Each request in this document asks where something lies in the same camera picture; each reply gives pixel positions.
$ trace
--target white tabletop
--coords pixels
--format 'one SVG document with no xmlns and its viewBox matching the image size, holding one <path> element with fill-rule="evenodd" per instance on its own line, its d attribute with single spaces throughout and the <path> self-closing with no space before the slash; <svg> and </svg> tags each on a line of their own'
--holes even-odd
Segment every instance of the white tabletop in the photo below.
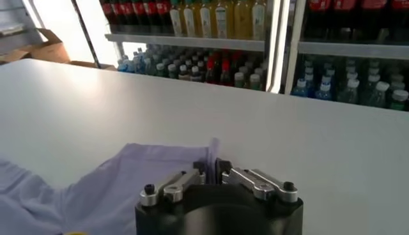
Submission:
<svg viewBox="0 0 409 235">
<path fill-rule="evenodd" d="M 293 181 L 304 234 L 409 234 L 409 113 L 25 59 L 0 66 L 0 152 L 56 187 L 126 143 L 204 146 Z"/>
</svg>

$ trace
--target beverage bottle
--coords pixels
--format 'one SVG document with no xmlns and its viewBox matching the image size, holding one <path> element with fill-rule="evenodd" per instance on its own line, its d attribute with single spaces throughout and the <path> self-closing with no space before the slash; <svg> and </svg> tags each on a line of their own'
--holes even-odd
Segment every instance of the beverage bottle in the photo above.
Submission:
<svg viewBox="0 0 409 235">
<path fill-rule="evenodd" d="M 386 82 L 378 82 L 375 90 L 371 93 L 368 100 L 364 101 L 364 105 L 378 108 L 385 108 L 385 92 L 388 90 L 389 84 Z"/>
<path fill-rule="evenodd" d="M 342 103 L 358 103 L 359 80 L 350 79 L 344 91 L 337 96 L 337 101 Z"/>
<path fill-rule="evenodd" d="M 297 86 L 291 91 L 291 95 L 299 97 L 307 97 L 307 82 L 305 79 L 298 79 Z"/>
<path fill-rule="evenodd" d="M 185 17 L 183 15 L 183 9 L 179 0 L 171 0 L 172 6 L 170 10 L 173 31 L 175 36 L 183 36 L 186 34 Z"/>
<path fill-rule="evenodd" d="M 331 84 L 328 82 L 322 82 L 320 86 L 320 90 L 315 92 L 315 98 L 319 100 L 332 100 L 331 95 Z"/>
<path fill-rule="evenodd" d="M 235 73 L 235 87 L 244 88 L 244 73 Z"/>
<path fill-rule="evenodd" d="M 202 0 L 200 9 L 203 38 L 216 38 L 216 12 L 215 5 L 210 0 Z"/>
<path fill-rule="evenodd" d="M 178 70 L 176 69 L 176 65 L 174 64 L 168 65 L 167 70 L 169 71 L 170 79 L 178 79 Z"/>
<path fill-rule="evenodd" d="M 223 61 L 222 74 L 220 75 L 220 85 L 223 85 L 223 86 L 233 85 L 233 81 L 231 80 L 231 77 L 230 77 L 229 67 L 230 67 L 229 61 Z"/>
<path fill-rule="evenodd" d="M 253 73 L 250 75 L 250 89 L 259 91 L 261 87 L 260 75 Z"/>
<path fill-rule="evenodd" d="M 232 0 L 217 0 L 215 9 L 217 38 L 233 38 L 234 6 Z"/>
<path fill-rule="evenodd" d="M 324 39 L 327 36 L 331 0 L 308 0 L 306 38 Z"/>
<path fill-rule="evenodd" d="M 235 5 L 235 36 L 237 39 L 252 38 L 252 9 L 248 0 L 237 0 Z"/>
<path fill-rule="evenodd" d="M 189 72 L 184 64 L 180 66 L 179 80 L 190 80 Z"/>
<path fill-rule="evenodd" d="M 156 76 L 158 77 L 167 77 L 165 72 L 165 66 L 162 63 L 156 65 Z"/>
<path fill-rule="evenodd" d="M 104 15 L 106 17 L 106 19 L 108 20 L 109 24 L 117 24 L 118 20 L 116 19 L 114 10 L 111 6 L 111 3 L 109 0 L 100 0 L 100 4 L 102 7 L 102 11 L 104 12 Z"/>
<path fill-rule="evenodd" d="M 394 110 L 404 110 L 408 101 L 409 93 L 404 90 L 395 90 L 392 94 L 392 102 L 389 108 Z"/>
<path fill-rule="evenodd" d="M 192 67 L 192 75 L 190 76 L 192 82 L 202 82 L 202 76 L 197 66 Z"/>
</svg>

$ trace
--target bottle cap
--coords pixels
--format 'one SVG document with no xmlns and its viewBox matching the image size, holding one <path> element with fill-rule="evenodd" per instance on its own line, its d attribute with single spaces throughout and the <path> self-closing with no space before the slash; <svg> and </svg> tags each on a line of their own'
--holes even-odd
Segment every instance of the bottle cap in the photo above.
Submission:
<svg viewBox="0 0 409 235">
<path fill-rule="evenodd" d="M 346 74 L 346 78 L 347 78 L 347 79 L 357 79 L 357 78 L 358 78 L 358 74 L 357 74 L 356 72 L 347 73 L 347 74 Z"/>
<path fill-rule="evenodd" d="M 304 79 L 307 81 L 312 81 L 314 80 L 314 75 L 312 73 L 306 73 Z"/>
<path fill-rule="evenodd" d="M 242 72 L 235 73 L 235 80 L 244 80 L 244 73 Z"/>
<path fill-rule="evenodd" d="M 297 80 L 297 87 L 305 87 L 307 85 L 307 82 L 305 81 L 305 79 L 298 79 Z"/>
<path fill-rule="evenodd" d="M 159 64 L 156 65 L 157 70 L 163 70 L 164 68 L 165 68 L 165 66 L 162 63 L 159 63 Z"/>
<path fill-rule="evenodd" d="M 327 76 L 333 77 L 335 75 L 335 70 L 333 68 L 330 68 L 327 70 Z"/>
<path fill-rule="evenodd" d="M 256 68 L 254 70 L 254 73 L 260 75 L 260 77 L 261 77 L 261 76 L 263 76 L 263 69 L 262 68 Z"/>
<path fill-rule="evenodd" d="M 197 73 L 199 71 L 199 68 L 197 66 L 192 67 L 192 72 Z"/>
<path fill-rule="evenodd" d="M 183 64 L 183 65 L 180 66 L 180 71 L 184 72 L 186 70 L 187 70 L 186 65 Z"/>
<path fill-rule="evenodd" d="M 329 91 L 331 89 L 331 84 L 329 82 L 322 82 L 320 86 L 320 90 L 322 91 Z"/>
<path fill-rule="evenodd" d="M 403 82 L 391 82 L 390 83 L 390 89 L 391 90 L 404 90 L 405 89 L 405 83 Z"/>
<path fill-rule="evenodd" d="M 389 88 L 389 84 L 387 82 L 378 82 L 376 84 L 376 89 L 378 91 L 386 91 Z"/>
<path fill-rule="evenodd" d="M 305 68 L 305 73 L 314 73 L 314 68 L 313 67 L 306 67 Z"/>
<path fill-rule="evenodd" d="M 350 80 L 348 80 L 347 86 L 349 88 L 357 88 L 359 86 L 359 80 L 358 79 L 350 79 Z"/>
<path fill-rule="evenodd" d="M 404 79 L 403 75 L 398 73 L 390 75 L 391 82 L 403 82 L 403 79 Z"/>
<path fill-rule="evenodd" d="M 260 82 L 260 75 L 255 73 L 250 75 L 250 82 Z"/>
<path fill-rule="evenodd" d="M 331 77 L 330 76 L 322 76 L 322 80 L 321 80 L 322 82 L 325 82 L 325 83 L 331 83 Z"/>
<path fill-rule="evenodd" d="M 379 74 L 370 74 L 368 77 L 368 81 L 370 82 L 378 82 L 381 79 Z"/>
<path fill-rule="evenodd" d="M 167 69 L 171 72 L 175 72 L 176 71 L 176 65 L 174 64 L 170 64 L 167 66 Z"/>
<path fill-rule="evenodd" d="M 408 97 L 409 97 L 409 93 L 405 90 L 395 90 L 392 93 L 392 99 L 400 101 L 400 102 L 407 101 Z"/>
</svg>

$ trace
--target red bottle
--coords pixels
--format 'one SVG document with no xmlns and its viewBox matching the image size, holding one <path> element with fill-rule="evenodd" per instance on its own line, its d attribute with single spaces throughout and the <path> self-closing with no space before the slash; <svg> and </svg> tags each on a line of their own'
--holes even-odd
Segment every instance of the red bottle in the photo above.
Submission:
<svg viewBox="0 0 409 235">
<path fill-rule="evenodd" d="M 104 15 L 108 20 L 108 23 L 113 24 L 113 25 L 117 24 L 118 20 L 116 19 L 114 10 L 109 0 L 100 0 L 100 3 L 101 3 L 102 11 L 104 11 Z"/>
<path fill-rule="evenodd" d="M 324 39 L 327 37 L 329 27 L 328 16 L 331 0 L 309 0 L 308 3 L 304 36 L 306 38 Z"/>
</svg>

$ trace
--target lavender fabric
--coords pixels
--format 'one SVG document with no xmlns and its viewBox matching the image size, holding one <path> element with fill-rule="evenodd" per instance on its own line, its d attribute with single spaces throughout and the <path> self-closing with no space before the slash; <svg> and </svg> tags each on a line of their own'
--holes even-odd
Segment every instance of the lavender fabric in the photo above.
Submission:
<svg viewBox="0 0 409 235">
<path fill-rule="evenodd" d="M 143 186 L 189 170 L 197 160 L 208 163 L 212 171 L 218 145 L 216 139 L 205 148 L 127 144 L 62 190 L 0 159 L 0 234 L 134 235 L 134 206 Z"/>
</svg>

